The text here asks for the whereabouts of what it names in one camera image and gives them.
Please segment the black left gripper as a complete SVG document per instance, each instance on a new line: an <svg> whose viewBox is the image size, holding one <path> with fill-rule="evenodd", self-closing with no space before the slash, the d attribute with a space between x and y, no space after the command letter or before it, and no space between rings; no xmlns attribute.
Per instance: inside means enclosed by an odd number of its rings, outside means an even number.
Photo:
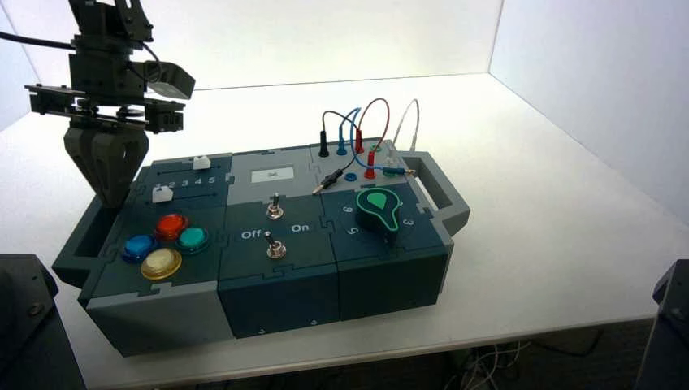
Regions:
<svg viewBox="0 0 689 390"><path fill-rule="evenodd" d="M176 132L184 127L186 71L157 59L133 62L135 49L148 48L139 41L77 36L73 45L71 84L28 85L31 110L79 123L142 130L107 135L70 127L63 138L67 153L102 204L119 207L149 149L144 131Z"/></svg>

